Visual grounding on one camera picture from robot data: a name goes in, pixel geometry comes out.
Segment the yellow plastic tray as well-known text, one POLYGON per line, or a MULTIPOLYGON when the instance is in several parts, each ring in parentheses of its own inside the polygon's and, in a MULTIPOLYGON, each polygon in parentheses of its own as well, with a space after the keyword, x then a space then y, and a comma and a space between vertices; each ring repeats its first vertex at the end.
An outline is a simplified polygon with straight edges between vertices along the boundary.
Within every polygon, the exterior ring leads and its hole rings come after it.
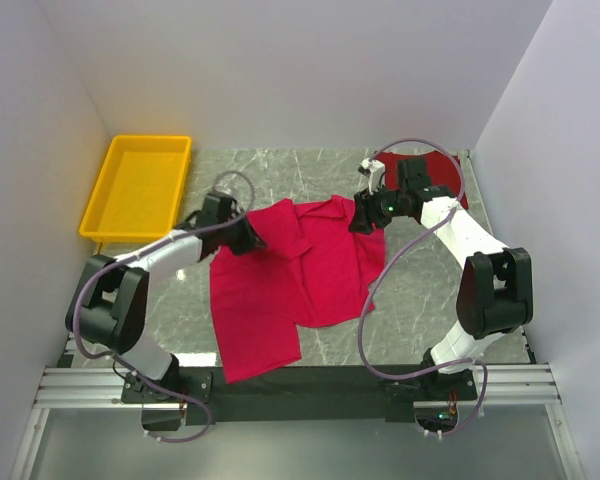
POLYGON ((117 135, 79 226, 96 243, 146 244, 174 226, 193 141, 179 135, 117 135))

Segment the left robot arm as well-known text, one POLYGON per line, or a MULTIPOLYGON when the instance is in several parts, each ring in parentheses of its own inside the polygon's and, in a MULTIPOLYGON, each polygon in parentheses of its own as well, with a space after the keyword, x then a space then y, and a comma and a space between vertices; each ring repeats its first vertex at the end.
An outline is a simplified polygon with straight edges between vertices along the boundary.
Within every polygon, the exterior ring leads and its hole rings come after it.
POLYGON ((89 359, 112 357, 130 370, 127 384, 143 385, 156 401, 185 399, 179 360, 146 332, 149 290, 223 247, 240 256, 266 243, 234 197, 213 191, 159 240, 126 255, 92 256, 65 320, 77 350, 89 359))

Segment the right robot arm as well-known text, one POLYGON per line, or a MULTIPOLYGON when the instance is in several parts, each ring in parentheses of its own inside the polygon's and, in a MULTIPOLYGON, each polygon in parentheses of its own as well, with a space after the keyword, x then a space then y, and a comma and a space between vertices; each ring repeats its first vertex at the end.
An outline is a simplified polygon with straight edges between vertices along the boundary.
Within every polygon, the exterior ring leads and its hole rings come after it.
POLYGON ((350 232, 369 235, 397 217, 410 217, 426 235, 435 235, 462 269, 457 320, 451 329, 426 351, 419 370, 381 376, 440 399, 460 385, 464 372, 491 344, 532 320, 531 256, 483 229, 463 208, 458 194, 433 182, 424 157, 397 162, 393 189, 385 183, 381 161, 367 158, 358 170, 368 186, 354 196, 350 232))

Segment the bright red t-shirt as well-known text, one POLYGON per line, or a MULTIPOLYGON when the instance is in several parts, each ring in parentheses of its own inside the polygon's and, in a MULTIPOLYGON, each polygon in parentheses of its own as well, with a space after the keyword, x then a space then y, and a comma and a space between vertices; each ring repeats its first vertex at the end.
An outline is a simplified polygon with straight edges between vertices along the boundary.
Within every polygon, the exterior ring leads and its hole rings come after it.
POLYGON ((283 199, 248 219, 263 249, 237 256, 223 247, 210 264, 210 308, 227 382, 301 359, 298 330, 356 318, 385 266, 383 231, 348 227, 352 200, 283 199))

